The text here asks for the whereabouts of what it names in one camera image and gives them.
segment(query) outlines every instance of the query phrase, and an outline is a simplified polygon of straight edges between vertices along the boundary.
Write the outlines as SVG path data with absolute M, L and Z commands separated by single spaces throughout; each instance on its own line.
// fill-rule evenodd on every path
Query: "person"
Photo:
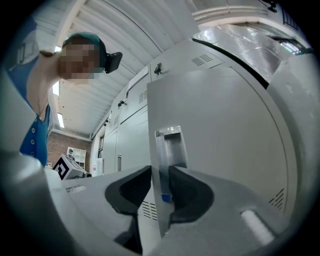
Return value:
M 4 69 L 15 88 L 36 113 L 20 152 L 47 163 L 50 122 L 49 89 L 59 80 L 86 80 L 104 70 L 108 53 L 93 33 L 71 35 L 60 52 L 40 51 L 36 41 L 37 24 L 29 18 L 12 41 Z

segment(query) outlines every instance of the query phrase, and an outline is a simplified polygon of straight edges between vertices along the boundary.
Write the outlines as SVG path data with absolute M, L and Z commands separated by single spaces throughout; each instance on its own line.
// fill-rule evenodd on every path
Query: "white ceiling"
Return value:
M 198 30 L 184 0 L 52 0 L 33 17 L 41 49 L 52 51 L 59 38 L 86 31 L 98 34 L 107 52 L 123 53 L 118 70 L 101 73 L 89 84 L 62 81 L 60 96 L 50 102 L 63 115 L 65 132 L 84 138 L 97 129 L 130 79 Z

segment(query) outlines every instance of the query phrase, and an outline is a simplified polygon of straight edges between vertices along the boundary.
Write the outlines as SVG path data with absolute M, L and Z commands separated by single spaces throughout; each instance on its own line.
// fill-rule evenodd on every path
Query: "brick wall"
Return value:
M 51 162 L 52 167 L 55 166 L 56 162 L 59 160 L 61 154 L 66 155 L 68 147 L 85 150 L 85 166 L 84 169 L 90 171 L 90 152 L 91 152 L 91 142 L 68 137 L 59 133 L 51 132 L 48 137 L 48 162 Z

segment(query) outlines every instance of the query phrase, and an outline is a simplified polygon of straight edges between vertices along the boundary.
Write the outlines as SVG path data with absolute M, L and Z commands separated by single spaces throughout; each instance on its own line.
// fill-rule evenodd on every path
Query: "cabinet handle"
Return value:
M 122 158 L 122 155 L 118 154 L 118 172 L 121 171 L 121 158 Z

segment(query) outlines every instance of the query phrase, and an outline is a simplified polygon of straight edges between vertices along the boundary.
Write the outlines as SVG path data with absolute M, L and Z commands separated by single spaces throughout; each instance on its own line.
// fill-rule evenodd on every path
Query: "blue shirt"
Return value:
M 12 42 L 12 46 L 9 49 L 9 56 L 7 56 L 4 63 L 5 70 L 12 83 L 27 103 L 28 77 L 39 58 L 36 28 L 37 24 L 32 18 L 23 24 Z M 50 106 L 48 105 L 45 110 L 45 119 L 42 121 L 39 115 L 36 115 L 36 119 L 27 132 L 20 148 L 22 154 L 39 159 L 43 166 L 46 165 L 48 158 L 47 141 L 49 120 Z

